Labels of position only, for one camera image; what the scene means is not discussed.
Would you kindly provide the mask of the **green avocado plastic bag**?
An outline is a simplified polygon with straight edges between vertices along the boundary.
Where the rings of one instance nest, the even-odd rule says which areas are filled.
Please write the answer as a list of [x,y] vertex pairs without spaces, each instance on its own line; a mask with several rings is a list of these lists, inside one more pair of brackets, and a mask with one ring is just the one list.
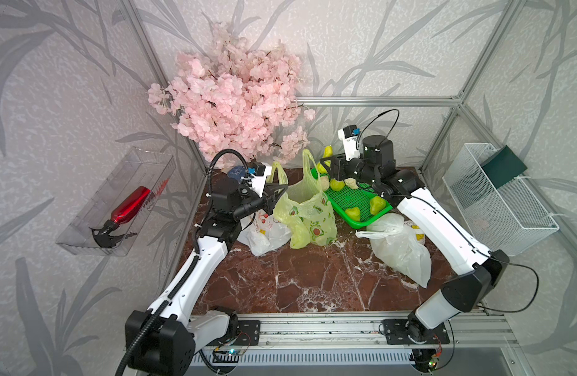
[[315,166],[309,150],[302,151],[302,179],[288,186],[275,205],[273,215],[291,230],[290,248],[301,249],[309,244],[328,246],[337,238],[335,212],[327,198],[321,177],[312,174]]

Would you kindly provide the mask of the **white printed plastic bag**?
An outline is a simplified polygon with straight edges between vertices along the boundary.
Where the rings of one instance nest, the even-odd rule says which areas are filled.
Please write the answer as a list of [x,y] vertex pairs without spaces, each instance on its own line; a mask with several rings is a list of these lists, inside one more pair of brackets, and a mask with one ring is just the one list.
[[425,246],[425,233],[413,222],[390,212],[366,230],[357,231],[356,237],[368,239],[372,252],[385,265],[427,288],[432,260]]

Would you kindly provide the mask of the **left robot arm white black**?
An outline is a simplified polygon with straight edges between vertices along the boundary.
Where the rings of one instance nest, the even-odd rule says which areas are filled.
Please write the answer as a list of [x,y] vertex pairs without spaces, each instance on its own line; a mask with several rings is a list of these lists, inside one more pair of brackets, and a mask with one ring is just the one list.
[[194,250],[170,285],[147,310],[135,310],[125,324],[126,352],[116,374],[128,368],[155,375],[184,375],[193,357],[216,340],[235,338],[233,310],[210,310],[194,320],[195,304],[213,272],[242,231],[241,221],[258,211],[271,214],[287,185],[251,176],[231,178],[210,191],[209,208],[194,233]]

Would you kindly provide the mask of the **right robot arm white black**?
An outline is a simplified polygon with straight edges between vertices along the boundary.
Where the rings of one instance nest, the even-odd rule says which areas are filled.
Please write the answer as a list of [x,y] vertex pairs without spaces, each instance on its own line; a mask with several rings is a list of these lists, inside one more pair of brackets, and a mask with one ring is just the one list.
[[444,321],[475,308],[497,285],[509,257],[501,250],[492,252],[460,226],[416,173],[397,169],[390,140],[382,135],[361,134],[356,126],[338,131],[343,153],[321,159],[330,177],[353,178],[370,186],[421,228],[457,274],[407,318],[410,340],[423,343]]

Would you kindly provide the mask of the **blue tag at vase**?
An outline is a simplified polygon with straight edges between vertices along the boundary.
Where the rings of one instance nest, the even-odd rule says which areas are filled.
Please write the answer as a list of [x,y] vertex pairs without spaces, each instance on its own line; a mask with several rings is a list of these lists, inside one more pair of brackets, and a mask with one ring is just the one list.
[[242,165],[237,165],[227,172],[227,176],[232,180],[236,180],[241,183],[247,173],[247,169]]

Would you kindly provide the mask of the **green pear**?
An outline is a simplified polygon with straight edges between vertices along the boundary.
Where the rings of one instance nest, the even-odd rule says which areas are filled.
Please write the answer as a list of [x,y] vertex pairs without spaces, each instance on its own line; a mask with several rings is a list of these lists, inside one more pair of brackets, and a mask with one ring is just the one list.
[[344,188],[346,187],[346,184],[344,181],[338,181],[335,179],[332,179],[330,181],[330,188],[335,191],[335,192],[340,192],[342,191]]
[[328,170],[331,167],[330,157],[333,156],[332,146],[327,146],[324,148],[324,153],[321,161],[317,164],[317,172],[321,175],[328,174]]
[[379,196],[374,196],[369,201],[369,211],[372,216],[377,216],[387,206],[387,201]]
[[360,222],[361,212],[359,207],[347,208],[345,213],[352,221]]

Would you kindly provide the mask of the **green plastic basket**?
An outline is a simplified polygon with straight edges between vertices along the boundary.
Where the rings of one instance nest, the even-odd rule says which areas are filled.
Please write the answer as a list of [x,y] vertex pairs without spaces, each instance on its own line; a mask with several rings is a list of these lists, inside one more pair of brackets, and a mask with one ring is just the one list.
[[[328,188],[324,191],[324,194],[332,204],[335,212],[343,218],[350,227],[356,230],[368,227],[393,209],[390,203],[384,201],[384,207],[377,214],[373,215],[371,213],[371,201],[378,196],[361,189],[353,190],[346,186],[341,191],[334,191],[332,188]],[[352,208],[359,208],[360,210],[360,219],[357,221],[352,219],[346,212]]]

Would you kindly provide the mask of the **green pear upper right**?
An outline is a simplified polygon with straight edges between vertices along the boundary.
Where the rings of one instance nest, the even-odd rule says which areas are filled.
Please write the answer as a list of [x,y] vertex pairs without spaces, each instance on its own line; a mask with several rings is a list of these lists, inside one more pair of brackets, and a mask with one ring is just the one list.
[[324,153],[321,161],[317,164],[317,172],[321,175],[328,174],[328,170],[331,167],[330,157],[333,156],[332,146],[327,146],[324,148]]

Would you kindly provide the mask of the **green pear front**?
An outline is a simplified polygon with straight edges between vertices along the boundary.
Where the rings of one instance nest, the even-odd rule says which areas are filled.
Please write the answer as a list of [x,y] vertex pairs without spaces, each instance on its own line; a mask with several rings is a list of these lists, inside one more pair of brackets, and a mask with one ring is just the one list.
[[360,222],[361,212],[359,207],[347,208],[345,213],[352,221]]

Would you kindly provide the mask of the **pink cherry blossom bouquet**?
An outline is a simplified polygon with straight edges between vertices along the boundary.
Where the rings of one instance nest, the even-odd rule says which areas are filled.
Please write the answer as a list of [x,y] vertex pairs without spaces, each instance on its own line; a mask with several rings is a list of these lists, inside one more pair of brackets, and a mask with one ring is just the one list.
[[176,65],[176,76],[167,86],[152,84],[147,100],[174,117],[172,128],[196,143],[206,161],[234,149],[247,161],[271,156],[285,163],[309,145],[298,121],[311,122],[316,112],[297,103],[302,61],[282,42],[251,50],[218,23],[210,55],[179,53]]

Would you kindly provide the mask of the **red spray bottle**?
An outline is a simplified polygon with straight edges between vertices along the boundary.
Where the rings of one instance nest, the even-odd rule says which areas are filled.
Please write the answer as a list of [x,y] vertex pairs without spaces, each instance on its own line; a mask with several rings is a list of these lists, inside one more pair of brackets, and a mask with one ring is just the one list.
[[91,228],[94,241],[100,248],[115,248],[126,238],[136,236],[137,233],[124,233],[115,235],[122,225],[131,222],[140,212],[146,201],[151,197],[152,191],[145,186],[138,186],[111,212],[101,228]]

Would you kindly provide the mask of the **dark green card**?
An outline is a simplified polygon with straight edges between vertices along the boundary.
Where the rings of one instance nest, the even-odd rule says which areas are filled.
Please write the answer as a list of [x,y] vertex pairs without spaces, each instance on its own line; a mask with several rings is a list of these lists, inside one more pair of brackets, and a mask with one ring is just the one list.
[[496,189],[523,174],[528,167],[508,146],[502,147],[481,164]]

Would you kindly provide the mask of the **clear wall tray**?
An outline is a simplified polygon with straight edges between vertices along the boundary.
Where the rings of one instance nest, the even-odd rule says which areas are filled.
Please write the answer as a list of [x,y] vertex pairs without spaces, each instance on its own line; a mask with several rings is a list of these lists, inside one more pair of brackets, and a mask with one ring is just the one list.
[[[169,154],[131,148],[56,239],[56,245],[72,255],[124,257],[132,248],[175,169],[174,157]],[[138,215],[115,232],[115,235],[124,233],[137,233],[137,235],[126,238],[115,248],[100,248],[94,241],[90,229],[101,228],[109,219],[112,210],[138,186],[147,187],[152,191],[152,195]]]

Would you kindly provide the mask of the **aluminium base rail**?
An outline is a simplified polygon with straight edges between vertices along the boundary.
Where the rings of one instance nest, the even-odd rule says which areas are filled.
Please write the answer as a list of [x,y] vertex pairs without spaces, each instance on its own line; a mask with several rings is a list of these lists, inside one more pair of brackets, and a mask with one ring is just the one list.
[[[400,320],[406,311],[337,313],[243,313],[240,321],[259,321],[259,344],[252,349],[381,349],[389,348],[383,320]],[[488,316],[476,310],[460,314],[440,328],[450,341],[430,338],[416,344],[408,338],[395,349],[516,348],[519,346],[504,316]]]

